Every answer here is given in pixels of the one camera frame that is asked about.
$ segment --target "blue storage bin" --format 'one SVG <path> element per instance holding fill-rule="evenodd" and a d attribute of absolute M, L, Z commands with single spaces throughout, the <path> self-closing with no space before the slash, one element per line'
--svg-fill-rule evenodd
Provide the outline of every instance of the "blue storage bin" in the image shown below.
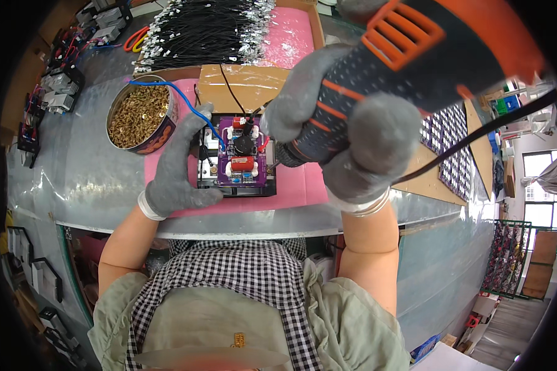
<path fill-rule="evenodd" d="M 518 96 L 506 97 L 503 100 L 505 102 L 505 107 L 507 107 L 507 112 L 512 112 L 513 110 L 520 108 Z"/>
<path fill-rule="evenodd" d="M 410 362 L 416 363 L 431 352 L 431 349 L 435 346 L 435 343 L 439 341 L 441 334 L 433 335 L 423 344 L 416 347 L 412 352 L 410 352 Z"/>

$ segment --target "bracelet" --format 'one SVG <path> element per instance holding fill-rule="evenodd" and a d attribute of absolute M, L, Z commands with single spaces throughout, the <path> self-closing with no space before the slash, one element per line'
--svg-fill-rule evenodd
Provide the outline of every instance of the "bracelet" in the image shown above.
<path fill-rule="evenodd" d="M 390 199 L 390 187 L 386 188 L 386 191 L 368 208 L 359 211 L 348 212 L 348 214 L 354 217 L 366 217 L 367 215 L 374 214 L 379 210 L 384 208 L 386 202 Z"/>

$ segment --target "forearm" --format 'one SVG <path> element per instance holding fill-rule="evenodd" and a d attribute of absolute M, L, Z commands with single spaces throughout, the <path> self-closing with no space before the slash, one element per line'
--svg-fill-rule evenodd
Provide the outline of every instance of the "forearm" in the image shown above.
<path fill-rule="evenodd" d="M 147 218 L 138 205 L 134 206 L 107 240 L 99 264 L 139 270 L 149 253 L 158 225 L 159 222 Z"/>
<path fill-rule="evenodd" d="M 398 224 L 388 201 L 365 217 L 343 213 L 346 248 L 340 259 L 339 277 L 352 279 L 382 308 L 396 316 L 398 273 Z"/>
<path fill-rule="evenodd" d="M 347 249 L 358 254 L 391 252 L 398 248 L 398 222 L 389 201 L 378 212 L 365 217 L 342 213 Z"/>

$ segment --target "black wire bundle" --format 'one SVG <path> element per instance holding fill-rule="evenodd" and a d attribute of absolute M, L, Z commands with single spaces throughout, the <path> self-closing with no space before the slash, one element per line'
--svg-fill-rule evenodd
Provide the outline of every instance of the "black wire bundle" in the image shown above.
<path fill-rule="evenodd" d="M 171 0 L 150 25 L 135 72 L 255 62 L 273 8 L 274 0 Z"/>

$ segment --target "stool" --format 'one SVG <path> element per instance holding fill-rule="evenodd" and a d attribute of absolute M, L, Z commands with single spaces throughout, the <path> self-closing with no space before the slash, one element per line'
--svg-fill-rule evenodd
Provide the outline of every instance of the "stool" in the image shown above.
<path fill-rule="evenodd" d="M 468 316 L 468 322 L 465 323 L 464 325 L 465 325 L 466 327 L 469 327 L 469 328 L 475 328 L 476 325 L 478 325 L 478 324 L 479 324 L 479 318 L 478 318 L 478 317 L 475 317 L 475 316 L 473 316 L 473 315 L 469 315 L 469 316 Z"/>

